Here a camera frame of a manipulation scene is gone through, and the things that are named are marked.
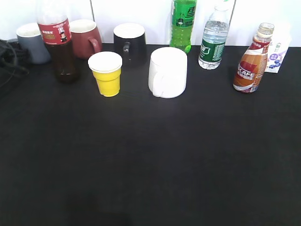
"mug handle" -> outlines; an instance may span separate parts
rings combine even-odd
[[[100,52],[100,45],[98,41],[95,38],[88,38],[89,42],[92,44],[94,53],[99,53]]]
[[[126,42],[124,43],[124,46],[123,46],[123,55],[126,57],[126,59],[130,60],[130,46],[131,46],[131,43],[130,42]]]
[[[164,83],[167,82],[166,80],[166,74],[168,72],[161,71],[157,72],[154,76],[153,80],[153,88],[152,88],[152,93],[155,97],[161,97],[163,92],[164,92]]]

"white cup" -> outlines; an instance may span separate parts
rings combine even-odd
[[[149,88],[154,96],[174,98],[186,88],[187,55],[178,48],[164,47],[150,57]]]

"brown liquid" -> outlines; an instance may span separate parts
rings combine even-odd
[[[55,77],[63,83],[72,83],[79,78],[79,69],[76,67],[72,41],[61,45],[48,45]]]

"green soda bottle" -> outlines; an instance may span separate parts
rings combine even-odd
[[[197,0],[173,0],[171,47],[189,53]]]

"red bottle label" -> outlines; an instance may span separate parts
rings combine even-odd
[[[68,19],[58,24],[39,24],[39,28],[46,44],[61,45],[71,41]]]

